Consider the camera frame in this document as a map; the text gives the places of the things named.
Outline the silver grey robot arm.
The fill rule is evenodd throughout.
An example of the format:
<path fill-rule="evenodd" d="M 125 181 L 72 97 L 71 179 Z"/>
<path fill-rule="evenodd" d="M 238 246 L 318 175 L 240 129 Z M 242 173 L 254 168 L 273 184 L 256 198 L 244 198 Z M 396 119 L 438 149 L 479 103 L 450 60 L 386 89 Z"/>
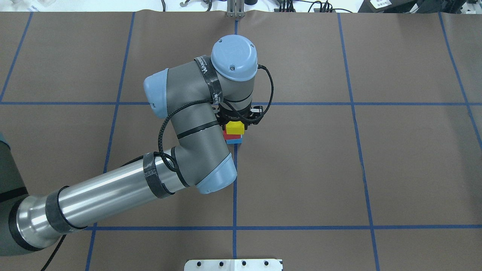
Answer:
<path fill-rule="evenodd" d="M 265 67 L 254 43 L 227 35 L 210 55 L 148 76 L 143 89 L 163 119 L 158 151 L 46 196 L 29 195 L 1 137 L 1 256 L 41 251 L 62 236 L 186 187 L 209 194 L 229 186 L 236 168 L 222 129 L 230 121 L 256 125 L 265 115 L 262 107 L 252 107 L 260 69 Z"/>

